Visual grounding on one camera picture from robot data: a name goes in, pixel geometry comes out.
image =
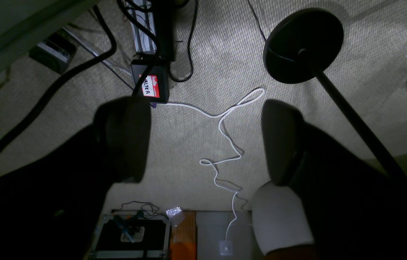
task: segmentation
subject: orange object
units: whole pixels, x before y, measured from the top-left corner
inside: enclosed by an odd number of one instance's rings
[[[184,220],[172,230],[170,245],[172,260],[197,259],[195,211],[185,211],[184,214]]]

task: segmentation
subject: black lamp pole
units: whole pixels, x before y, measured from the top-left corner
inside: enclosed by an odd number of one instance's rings
[[[407,176],[395,159],[324,74],[340,52],[343,38],[337,17],[317,8],[301,10],[280,22],[266,40],[264,64],[283,83],[317,78],[388,175],[407,187]]]

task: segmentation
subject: black cable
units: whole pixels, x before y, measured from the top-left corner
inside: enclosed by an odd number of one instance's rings
[[[153,7],[154,7],[153,3],[154,3],[155,0],[148,0],[149,2],[152,3],[152,6],[149,7],[149,8],[140,7],[139,5],[135,4],[132,0],[125,0],[125,1],[129,5],[131,5],[131,6],[126,7],[128,10],[138,10],[138,11],[143,12],[143,13],[149,13],[149,12],[153,11]],[[171,5],[171,7],[179,9],[179,8],[182,8],[182,7],[186,6],[187,3],[189,3],[189,0],[184,0],[182,3],[176,4],[176,5]]]
[[[170,76],[170,79],[172,79],[175,82],[188,81],[192,77],[192,74],[194,74],[194,63],[192,61],[192,55],[190,54],[190,43],[192,41],[192,35],[194,34],[195,22],[197,21],[198,6],[199,6],[199,2],[198,2],[198,0],[195,0],[194,18],[192,19],[192,26],[190,27],[189,39],[187,39],[187,56],[189,57],[190,73],[184,79],[178,79],[177,77],[175,77],[173,75],[171,66],[168,66],[168,75]]]
[[[89,15],[96,21],[96,23],[99,23],[99,20],[97,19],[96,15],[90,10],[88,10]]]
[[[136,19],[134,19],[128,12],[128,9],[124,6],[122,0],[116,0],[118,7],[120,8],[121,12],[126,16],[126,18],[133,24],[135,25],[139,30],[143,31],[149,38],[153,41],[153,43],[156,46],[155,50],[155,55],[152,60],[152,62],[147,66],[147,68],[142,72],[142,76],[139,77],[138,82],[136,83],[136,86],[134,87],[133,90],[133,96],[136,96],[139,94],[139,89],[141,89],[142,83],[144,82],[144,79],[146,79],[147,76],[149,76],[150,71],[152,70],[152,67],[157,64],[157,61],[159,61],[160,58],[160,44],[159,40],[155,37],[153,33],[151,33],[149,30],[147,30],[142,24],[140,24]]]
[[[250,7],[251,13],[253,13],[253,17],[255,17],[256,23],[258,24],[258,29],[260,30],[261,36],[263,37],[264,41],[266,41],[266,36],[264,36],[263,30],[261,29],[260,20],[258,19],[258,16],[256,15],[250,0],[247,0],[247,3],[248,6]]]
[[[156,213],[156,214],[153,214],[153,215],[150,215],[150,217],[142,217],[143,219],[153,219],[154,217],[156,217],[156,216],[163,216],[163,217],[165,217],[167,220],[170,220],[170,218],[166,215],[166,214],[164,214],[164,213]]]
[[[94,57],[96,57],[96,55],[94,53],[92,53],[90,50],[88,50],[88,48],[86,48],[85,46],[81,45],[80,46],[87,51],[88,53],[90,53],[91,55],[93,55]],[[102,63],[102,65],[104,65],[106,68],[108,68],[119,80],[121,80],[121,82],[123,82],[127,87],[129,87],[131,90],[133,90],[133,87],[131,87],[116,71],[114,71],[114,69],[112,69],[109,65],[105,64],[104,62]]]
[[[99,23],[101,24],[102,28],[106,32],[110,42],[111,42],[111,49],[104,52],[103,54],[83,63],[80,64],[70,71],[66,72],[62,76],[60,76],[54,83],[48,88],[48,90],[43,94],[40,98],[38,103],[32,108],[30,113],[22,120],[19,124],[17,124],[11,131],[9,131],[4,137],[0,139],[0,153],[11,143],[17,136],[19,136],[27,127],[40,115],[43,109],[46,107],[48,102],[52,99],[52,97],[56,94],[56,92],[69,81],[71,78],[76,76],[78,73],[89,69],[90,67],[100,63],[104,59],[112,56],[116,52],[116,41],[115,38],[104,21],[104,18],[99,11],[97,5],[93,7],[94,13],[96,14]]]
[[[186,6],[187,3],[189,3],[189,0],[184,0],[184,1],[183,1],[182,3],[180,3],[180,4],[173,5],[173,7],[179,9],[179,8],[182,8],[182,7]]]
[[[145,206],[149,206],[150,207],[150,211],[152,211],[152,214],[150,214],[147,209],[144,209]],[[152,204],[144,204],[141,206],[141,210],[144,211],[145,213],[147,213],[149,216],[152,216],[153,214],[156,213],[156,211],[159,211],[160,209],[154,209],[154,207],[152,207]]]
[[[67,26],[70,26],[71,28],[74,28],[79,31],[86,31],[88,33],[104,33],[103,31],[94,30],[94,29],[90,29],[90,28],[84,28],[84,27],[75,25],[74,23],[67,23]]]
[[[151,210],[152,210],[152,212],[154,211],[154,208],[156,209],[156,211],[159,211],[159,210],[160,210],[160,207],[158,207],[158,206],[156,206],[156,205],[154,205],[154,204],[152,204],[152,203],[150,203],[150,202],[140,202],[140,201],[133,200],[133,201],[130,201],[130,202],[128,202],[128,203],[123,203],[123,204],[121,204],[121,208],[120,208],[120,209],[112,209],[112,210],[111,210],[111,213],[114,213],[114,212],[117,212],[117,211],[122,211],[124,205],[129,205],[129,204],[132,204],[132,203],[144,204],[144,205],[142,205],[142,206],[140,207],[140,209],[142,209],[143,211],[144,211],[144,209],[143,209],[142,207],[144,207],[145,205],[149,205],[150,208],[151,208]]]

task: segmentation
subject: black device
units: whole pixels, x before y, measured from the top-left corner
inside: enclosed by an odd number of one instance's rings
[[[76,46],[59,31],[32,48],[29,51],[29,57],[49,69],[63,74],[72,62],[76,51]]]
[[[147,59],[134,60],[131,62],[131,72],[136,84],[141,77],[142,73],[146,70],[150,61]],[[151,103],[168,102],[170,96],[170,88],[168,86],[168,66],[169,62],[159,59],[155,66],[152,67],[149,75],[142,82],[140,95],[146,97]]]

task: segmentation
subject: wall outlet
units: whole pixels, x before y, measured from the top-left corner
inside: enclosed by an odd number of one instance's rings
[[[220,255],[233,255],[234,249],[232,241],[220,241]]]

